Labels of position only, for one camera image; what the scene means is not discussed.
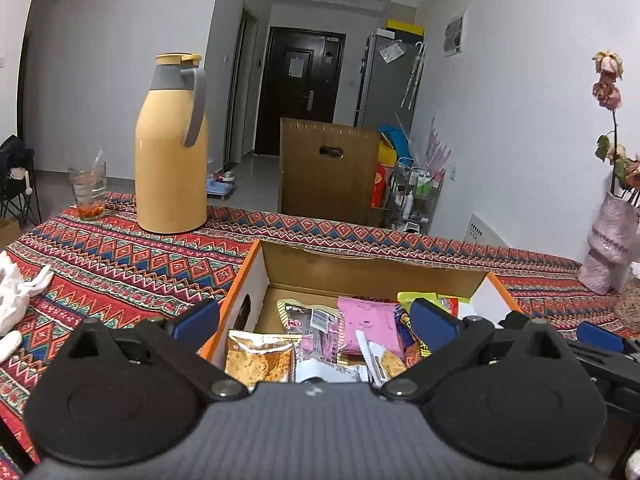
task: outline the gray refrigerator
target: gray refrigerator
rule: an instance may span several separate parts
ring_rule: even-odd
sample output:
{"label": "gray refrigerator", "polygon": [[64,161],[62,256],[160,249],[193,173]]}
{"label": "gray refrigerator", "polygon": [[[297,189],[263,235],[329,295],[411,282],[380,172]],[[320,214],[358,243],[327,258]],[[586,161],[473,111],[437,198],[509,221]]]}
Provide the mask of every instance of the gray refrigerator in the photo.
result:
{"label": "gray refrigerator", "polygon": [[376,33],[367,40],[353,125],[373,131],[377,131],[382,124],[390,124],[396,128],[402,126],[408,137],[415,107],[414,104],[411,110],[408,109],[411,92],[403,108],[400,108],[400,103],[414,66],[415,56],[418,54],[418,47],[404,43],[406,52],[386,63],[380,50],[390,46],[394,41]]}

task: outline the dark brown door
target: dark brown door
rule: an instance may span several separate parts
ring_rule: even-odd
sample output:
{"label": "dark brown door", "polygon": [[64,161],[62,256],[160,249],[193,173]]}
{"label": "dark brown door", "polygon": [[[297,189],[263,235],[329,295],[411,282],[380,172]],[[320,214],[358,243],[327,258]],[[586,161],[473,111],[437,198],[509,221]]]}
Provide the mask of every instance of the dark brown door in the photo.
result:
{"label": "dark brown door", "polygon": [[344,35],[271,27],[255,153],[280,154],[280,118],[331,123]]}

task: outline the thermos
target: thermos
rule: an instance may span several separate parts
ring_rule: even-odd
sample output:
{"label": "thermos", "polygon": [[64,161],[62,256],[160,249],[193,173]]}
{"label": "thermos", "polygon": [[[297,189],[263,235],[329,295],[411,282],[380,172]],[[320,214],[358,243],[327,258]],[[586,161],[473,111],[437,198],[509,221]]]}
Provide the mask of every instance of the thermos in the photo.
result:
{"label": "thermos", "polygon": [[161,54],[136,125],[136,205],[146,231],[207,220],[207,87],[199,54]]}

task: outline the thermos lid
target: thermos lid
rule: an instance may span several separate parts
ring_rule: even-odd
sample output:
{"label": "thermos lid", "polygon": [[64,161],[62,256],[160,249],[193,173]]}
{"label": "thermos lid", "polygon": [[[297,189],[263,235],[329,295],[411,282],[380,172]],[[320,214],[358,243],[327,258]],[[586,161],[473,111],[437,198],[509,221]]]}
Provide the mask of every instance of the thermos lid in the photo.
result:
{"label": "thermos lid", "polygon": [[180,65],[189,63],[195,66],[200,64],[202,54],[190,54],[187,52],[168,52],[167,54],[159,54],[156,56],[156,64],[158,65]]}

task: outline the geometric pattern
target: geometric pattern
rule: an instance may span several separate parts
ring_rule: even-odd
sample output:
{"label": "geometric pattern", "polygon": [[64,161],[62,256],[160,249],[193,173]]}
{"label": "geometric pattern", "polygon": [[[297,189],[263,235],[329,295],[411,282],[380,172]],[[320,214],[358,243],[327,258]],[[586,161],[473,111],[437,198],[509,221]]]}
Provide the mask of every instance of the geometric pattern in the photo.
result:
{"label": "geometric pattern", "polygon": [[[205,298],[221,300],[257,237],[336,254],[492,270],[524,312],[545,317],[567,337],[575,338],[584,320],[629,334],[612,311],[617,296],[587,290],[576,278],[580,264],[567,258],[224,207],[210,207],[207,223],[194,232],[154,235],[138,226],[134,196],[111,193],[106,207],[97,222],[79,221],[75,207],[66,209],[7,248],[25,279],[47,263],[55,272],[18,324],[21,348],[0,365],[0,415],[32,456],[22,408],[82,319],[127,328],[158,313],[177,316]],[[18,472],[0,449],[4,478],[18,478]]]}

